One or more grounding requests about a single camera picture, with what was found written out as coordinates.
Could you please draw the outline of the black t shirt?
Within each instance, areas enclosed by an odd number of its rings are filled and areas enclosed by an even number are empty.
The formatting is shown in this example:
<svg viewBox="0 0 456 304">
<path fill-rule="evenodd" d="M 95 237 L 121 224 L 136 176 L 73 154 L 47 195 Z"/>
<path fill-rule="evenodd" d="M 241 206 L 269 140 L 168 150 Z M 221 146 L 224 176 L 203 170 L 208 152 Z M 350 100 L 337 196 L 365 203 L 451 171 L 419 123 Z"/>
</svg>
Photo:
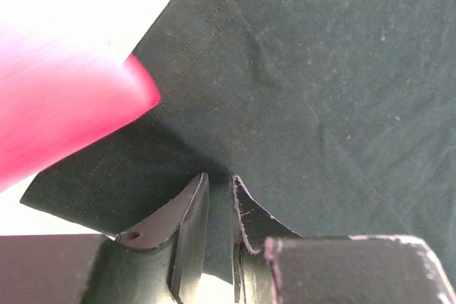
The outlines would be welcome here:
<svg viewBox="0 0 456 304">
<path fill-rule="evenodd" d="M 419 236 L 455 279 L 455 0 L 172 0 L 133 55 L 160 104 L 23 204 L 113 235 L 206 172 L 204 270 L 229 280 L 239 175 L 302 236 Z"/>
</svg>

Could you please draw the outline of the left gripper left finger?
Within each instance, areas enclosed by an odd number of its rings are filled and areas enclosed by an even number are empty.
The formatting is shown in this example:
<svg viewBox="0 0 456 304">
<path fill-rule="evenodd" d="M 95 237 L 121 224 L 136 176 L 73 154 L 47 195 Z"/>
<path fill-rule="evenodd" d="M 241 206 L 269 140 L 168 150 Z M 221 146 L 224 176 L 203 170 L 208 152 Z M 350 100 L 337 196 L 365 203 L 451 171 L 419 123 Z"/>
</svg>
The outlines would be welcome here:
<svg viewBox="0 0 456 304">
<path fill-rule="evenodd" d="M 196 303 L 209 180 L 111 239 L 103 234 L 1 238 L 3 303 Z"/>
</svg>

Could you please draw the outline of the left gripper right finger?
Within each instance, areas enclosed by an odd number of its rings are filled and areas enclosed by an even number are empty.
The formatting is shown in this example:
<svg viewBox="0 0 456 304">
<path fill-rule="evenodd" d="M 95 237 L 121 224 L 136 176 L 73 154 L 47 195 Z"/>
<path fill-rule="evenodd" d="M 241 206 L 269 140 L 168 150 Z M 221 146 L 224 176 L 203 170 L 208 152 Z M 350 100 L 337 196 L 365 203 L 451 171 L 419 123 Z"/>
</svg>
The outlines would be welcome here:
<svg viewBox="0 0 456 304">
<path fill-rule="evenodd" d="M 236 303 L 453 303 L 435 252 L 410 235 L 304 238 L 232 177 Z"/>
</svg>

